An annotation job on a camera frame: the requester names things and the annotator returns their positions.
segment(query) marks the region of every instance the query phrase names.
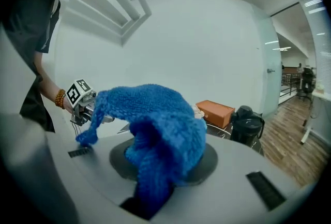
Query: hand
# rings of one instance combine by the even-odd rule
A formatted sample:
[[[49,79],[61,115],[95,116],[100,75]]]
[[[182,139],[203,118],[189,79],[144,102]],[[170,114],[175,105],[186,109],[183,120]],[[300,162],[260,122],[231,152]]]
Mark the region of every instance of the hand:
[[[73,110],[67,96],[63,99],[63,106],[64,109],[66,109],[70,114],[73,114]]]

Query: black thermos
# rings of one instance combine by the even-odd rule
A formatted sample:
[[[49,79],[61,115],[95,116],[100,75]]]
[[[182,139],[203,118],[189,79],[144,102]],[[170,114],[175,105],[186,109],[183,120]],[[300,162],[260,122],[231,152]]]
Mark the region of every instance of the black thermos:
[[[230,139],[252,147],[255,136],[261,138],[264,120],[249,106],[241,106],[231,115],[232,133]]]

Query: black chair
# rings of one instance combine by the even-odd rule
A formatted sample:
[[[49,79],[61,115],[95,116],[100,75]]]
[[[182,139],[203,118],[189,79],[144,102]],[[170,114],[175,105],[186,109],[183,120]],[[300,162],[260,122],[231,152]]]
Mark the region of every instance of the black chair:
[[[302,73],[302,83],[301,83],[301,89],[298,91],[297,95],[299,98],[307,98],[311,101],[311,94],[314,90],[314,87],[312,85],[312,81],[314,78],[314,74],[311,69],[305,68],[304,72]]]

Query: orange box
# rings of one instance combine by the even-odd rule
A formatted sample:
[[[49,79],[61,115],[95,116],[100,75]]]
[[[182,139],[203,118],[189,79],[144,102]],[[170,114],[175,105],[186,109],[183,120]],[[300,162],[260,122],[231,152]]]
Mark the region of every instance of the orange box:
[[[196,105],[205,113],[205,120],[220,128],[225,128],[230,123],[231,114],[235,111],[235,108],[209,100],[198,102]]]

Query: blue knitted cloth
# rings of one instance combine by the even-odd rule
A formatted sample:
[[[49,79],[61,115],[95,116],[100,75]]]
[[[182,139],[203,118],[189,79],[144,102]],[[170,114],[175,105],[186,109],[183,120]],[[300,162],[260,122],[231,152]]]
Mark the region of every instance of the blue knitted cloth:
[[[117,87],[96,98],[90,128],[77,137],[81,145],[97,142],[96,130],[110,115],[130,123],[135,136],[126,158],[138,168],[135,198],[142,216],[152,217],[182,183],[205,149],[205,124],[194,118],[180,93],[156,84]]]

